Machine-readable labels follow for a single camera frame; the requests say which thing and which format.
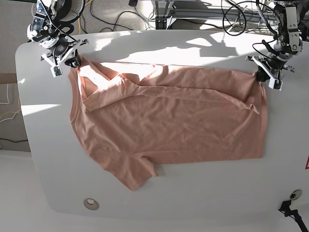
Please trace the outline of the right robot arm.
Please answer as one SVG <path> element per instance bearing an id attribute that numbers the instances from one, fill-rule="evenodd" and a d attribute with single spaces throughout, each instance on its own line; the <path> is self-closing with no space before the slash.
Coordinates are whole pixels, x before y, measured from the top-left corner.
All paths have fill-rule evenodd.
<path id="1" fill-rule="evenodd" d="M 53 77 L 62 75 L 61 64 L 72 68 L 81 65 L 78 47 L 88 40 L 75 39 L 70 34 L 74 31 L 73 23 L 81 16 L 86 6 L 83 0 L 76 16 L 68 21 L 63 18 L 71 10 L 70 0 L 38 0 L 32 23 L 28 25 L 27 37 L 47 50 L 41 60 L 50 65 Z"/>

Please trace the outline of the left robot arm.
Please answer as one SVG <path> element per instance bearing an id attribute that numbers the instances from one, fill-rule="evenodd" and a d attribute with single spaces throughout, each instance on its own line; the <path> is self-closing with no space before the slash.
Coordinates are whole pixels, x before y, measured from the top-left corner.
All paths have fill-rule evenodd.
<path id="1" fill-rule="evenodd" d="M 302 23 L 302 20 L 309 10 L 309 2 L 307 0 L 274 0 L 273 2 L 275 7 L 272 11 L 277 20 L 277 29 L 273 29 L 265 18 L 258 0 L 256 7 L 266 27 L 273 33 L 273 41 L 276 43 L 271 46 L 269 42 L 262 40 L 260 44 L 265 46 L 268 54 L 260 53 L 259 56 L 247 56 L 246 59 L 258 66 L 256 73 L 258 82 L 268 80 L 269 88 L 281 90 L 281 71 L 294 72 L 295 69 L 286 63 L 293 56 L 299 55 L 303 49 L 307 27 Z"/>

